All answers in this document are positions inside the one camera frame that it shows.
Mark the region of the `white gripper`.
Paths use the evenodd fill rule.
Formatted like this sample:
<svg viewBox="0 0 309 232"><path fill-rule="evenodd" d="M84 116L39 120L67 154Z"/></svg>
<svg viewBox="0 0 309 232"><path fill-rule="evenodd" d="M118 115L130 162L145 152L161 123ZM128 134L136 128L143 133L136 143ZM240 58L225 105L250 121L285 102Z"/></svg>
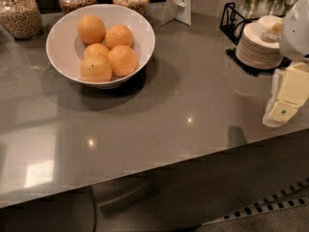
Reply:
<svg viewBox="0 0 309 232"><path fill-rule="evenodd" d="M297 0L284 17L280 53L293 62L272 77L271 98L263 124L276 128L287 124L309 99L309 0Z"/></svg>

